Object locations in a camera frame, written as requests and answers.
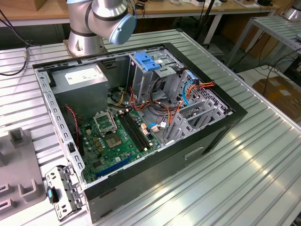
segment blue drive bay latch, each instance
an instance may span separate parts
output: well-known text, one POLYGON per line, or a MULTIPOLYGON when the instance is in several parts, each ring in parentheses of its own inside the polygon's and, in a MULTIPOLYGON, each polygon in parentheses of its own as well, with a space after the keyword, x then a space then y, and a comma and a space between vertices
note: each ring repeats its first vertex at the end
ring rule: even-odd
POLYGON ((159 69, 161 67, 159 64, 155 63, 155 61, 145 52, 134 53, 134 56, 147 72, 159 69))

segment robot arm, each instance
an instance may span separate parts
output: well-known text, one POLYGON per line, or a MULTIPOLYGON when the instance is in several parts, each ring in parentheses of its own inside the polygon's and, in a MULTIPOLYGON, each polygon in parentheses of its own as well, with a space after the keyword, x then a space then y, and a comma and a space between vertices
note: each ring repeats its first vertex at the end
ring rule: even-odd
POLYGON ((283 17, 293 22, 301 21, 301 0, 295 0, 292 6, 283 14, 283 17))
POLYGON ((69 51, 76 56, 99 54, 105 38, 121 45, 132 35, 136 18, 126 0, 67 0, 71 32, 69 51))

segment metal shelf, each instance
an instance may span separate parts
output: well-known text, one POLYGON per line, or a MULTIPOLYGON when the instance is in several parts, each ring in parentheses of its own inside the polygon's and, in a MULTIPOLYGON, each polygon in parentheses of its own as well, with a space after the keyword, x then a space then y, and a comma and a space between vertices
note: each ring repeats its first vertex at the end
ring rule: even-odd
POLYGON ((297 34, 301 33, 301 22, 293 23, 281 16, 254 17, 249 20, 244 31, 233 47, 230 57, 226 63, 227 66, 230 66, 232 63, 233 58, 237 54, 237 51, 253 26, 258 27, 261 30, 261 32, 256 34, 257 38, 259 38, 262 32, 266 32, 292 50, 301 49, 301 42, 296 39, 297 34))
MULTIPOLYGON (((109 51, 173 43, 247 111, 203 158, 103 218, 99 225, 288 225, 301 211, 301 128, 247 86, 185 33, 133 35, 109 51)), ((22 67, 24 49, 0 51, 0 72, 22 67)), ((66 164, 31 64, 69 58, 63 44, 30 48, 23 74, 0 77, 0 135, 23 127, 32 134, 40 171, 66 164)), ((1 225, 90 225, 83 210, 57 221, 46 199, 1 225)))

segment power supply label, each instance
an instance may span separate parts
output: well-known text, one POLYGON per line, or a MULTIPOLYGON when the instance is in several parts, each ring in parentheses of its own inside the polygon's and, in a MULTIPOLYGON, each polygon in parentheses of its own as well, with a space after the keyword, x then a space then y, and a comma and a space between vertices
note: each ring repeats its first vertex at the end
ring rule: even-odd
POLYGON ((69 85, 73 85, 76 83, 89 81, 92 79, 103 78, 103 74, 99 73, 94 68, 88 68, 76 72, 67 73, 65 75, 65 78, 68 81, 69 85))

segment green circuit board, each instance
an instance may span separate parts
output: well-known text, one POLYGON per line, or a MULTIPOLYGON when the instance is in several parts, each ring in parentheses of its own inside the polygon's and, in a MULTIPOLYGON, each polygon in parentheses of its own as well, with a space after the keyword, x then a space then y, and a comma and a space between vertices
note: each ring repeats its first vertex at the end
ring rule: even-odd
MULTIPOLYGON (((129 116, 135 122, 143 123, 135 110, 130 111, 129 116)), ((94 120, 84 123, 79 128, 83 135, 84 155, 82 159, 85 164, 83 176, 87 183, 95 181, 99 172, 105 172, 112 167, 117 169, 118 164, 123 164, 125 161, 133 162, 160 148, 159 142, 153 135, 143 135, 153 145, 147 151, 139 151, 118 116, 113 115, 112 117, 117 130, 109 132, 105 136, 101 136, 94 120)), ((96 121, 102 129, 111 125, 107 117, 98 118, 96 121)))

